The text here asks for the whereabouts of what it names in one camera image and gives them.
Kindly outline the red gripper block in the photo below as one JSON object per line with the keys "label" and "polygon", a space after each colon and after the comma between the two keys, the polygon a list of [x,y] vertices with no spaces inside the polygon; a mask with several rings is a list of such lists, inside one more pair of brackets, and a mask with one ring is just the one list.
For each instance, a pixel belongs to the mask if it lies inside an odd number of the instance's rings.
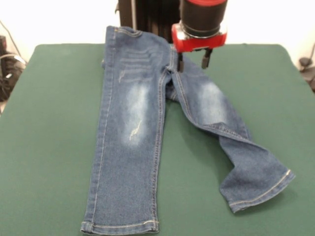
{"label": "red gripper block", "polygon": [[185,33],[182,26],[177,23],[172,25],[171,35],[174,47],[178,52],[177,71],[182,73],[184,70],[183,53],[192,52],[198,49],[206,49],[202,58],[201,68],[208,68],[213,49],[223,46],[226,42],[227,29],[226,27],[221,27],[216,35],[200,38]]}

